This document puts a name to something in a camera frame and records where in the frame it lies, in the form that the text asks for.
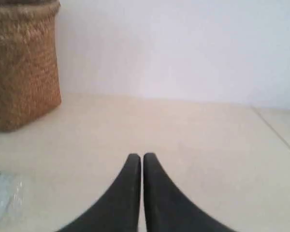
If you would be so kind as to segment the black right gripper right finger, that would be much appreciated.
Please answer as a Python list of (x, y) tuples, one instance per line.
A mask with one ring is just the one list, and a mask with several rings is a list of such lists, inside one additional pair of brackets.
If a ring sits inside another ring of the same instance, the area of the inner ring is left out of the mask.
[(143, 160), (144, 207), (148, 232), (232, 232), (197, 207), (174, 184), (156, 154)]

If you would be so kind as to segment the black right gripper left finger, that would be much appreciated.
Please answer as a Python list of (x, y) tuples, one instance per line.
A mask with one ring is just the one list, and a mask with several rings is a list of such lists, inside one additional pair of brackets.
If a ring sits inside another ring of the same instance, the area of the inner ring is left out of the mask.
[(141, 158), (129, 154), (107, 191), (61, 232), (136, 232), (141, 197)]

